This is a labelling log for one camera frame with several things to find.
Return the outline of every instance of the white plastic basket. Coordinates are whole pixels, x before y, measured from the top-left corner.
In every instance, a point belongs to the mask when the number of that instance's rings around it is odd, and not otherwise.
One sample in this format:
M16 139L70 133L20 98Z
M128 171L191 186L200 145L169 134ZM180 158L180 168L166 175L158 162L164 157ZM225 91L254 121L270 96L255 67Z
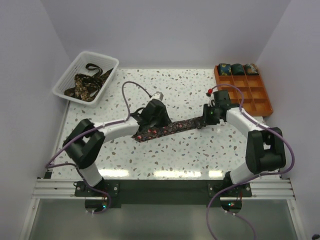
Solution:
M100 68L102 68L103 73L113 68L112 72L110 73L109 77L103 84L99 93L96 95L93 101L83 101L80 99L76 99L74 97L66 96L64 94L65 90L69 88L73 88L76 85L75 84L76 74L85 74L89 76L93 76L95 74L94 71L88 71L86 69L86 65L89 63L98 65ZM119 65L119 60L116 58L102 55L95 52L83 51L75 58L75 60L71 63L71 65L64 72L62 77L56 83L56 85L53 88L53 93L61 98L64 98L79 104L83 104L91 108L95 108L99 103L99 101L101 100L101 97L106 91L108 85L114 79L115 72L118 65Z

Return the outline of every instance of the crumpled tie in basket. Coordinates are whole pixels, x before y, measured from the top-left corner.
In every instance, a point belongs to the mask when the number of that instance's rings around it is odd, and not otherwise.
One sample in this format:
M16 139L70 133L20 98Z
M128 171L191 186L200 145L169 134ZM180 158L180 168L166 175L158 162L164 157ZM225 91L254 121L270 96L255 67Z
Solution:
M80 99L86 102L91 102L95 99L103 84L111 74L112 69L103 73L101 67L88 63L85 68L89 71L98 71L93 76L78 73L74 76L75 87L69 88L64 91L64 95L72 98Z

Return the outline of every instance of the lavender wall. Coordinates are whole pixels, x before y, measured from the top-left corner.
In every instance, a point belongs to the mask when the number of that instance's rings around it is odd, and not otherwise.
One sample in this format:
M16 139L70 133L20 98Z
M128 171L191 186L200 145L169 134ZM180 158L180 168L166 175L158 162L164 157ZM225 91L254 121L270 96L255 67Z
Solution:
M290 0L41 0L70 57L122 67L255 62Z
M39 0L1 0L0 239L18 239L65 102L51 92L70 64Z
M320 233L319 13L318 0L292 0L257 61L274 110L267 122L296 154L289 176L310 239Z

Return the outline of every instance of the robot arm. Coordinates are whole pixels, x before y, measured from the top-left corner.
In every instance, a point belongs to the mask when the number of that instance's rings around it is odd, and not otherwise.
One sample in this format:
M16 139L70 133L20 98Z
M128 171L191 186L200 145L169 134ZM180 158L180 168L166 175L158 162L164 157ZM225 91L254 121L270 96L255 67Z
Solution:
M86 138L89 138L88 141L84 141L83 138L80 138L65 150L91 187L99 190L105 189L104 179L100 175L95 164L95 160L104 143L120 137L132 136L139 131L143 131L145 128L164 127L171 123L166 106L162 103L162 99L163 94L161 92L156 92L150 98L146 107L139 108L136 112L131 113L128 120L119 119L112 121L118 123L103 127L85 135ZM106 126L108 123L111 122L93 123L88 119L83 119L63 142L63 146L76 136L90 129Z
M220 119L223 119L247 137L245 162L225 174L220 190L241 183L254 175L274 171L286 165L284 143L270 132L249 121L243 114L246 111L242 109L241 112L238 104L232 104L227 90L216 91L213 94L208 92L207 96L210 97L210 101L209 104L203 106L202 126L216 125ZM279 128L271 129L282 136Z

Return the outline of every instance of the white wall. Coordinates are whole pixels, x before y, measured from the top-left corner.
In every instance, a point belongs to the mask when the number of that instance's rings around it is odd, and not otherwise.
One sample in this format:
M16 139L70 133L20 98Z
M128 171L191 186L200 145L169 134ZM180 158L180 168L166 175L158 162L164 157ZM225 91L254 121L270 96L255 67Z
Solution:
M65 102L51 92L70 60L39 0L0 1L0 239L18 239Z
M310 239L320 234L319 13L318 0L292 0L257 61L274 110L267 122L296 155L289 175Z
M290 0L41 0L74 59L83 50L122 67L255 62Z

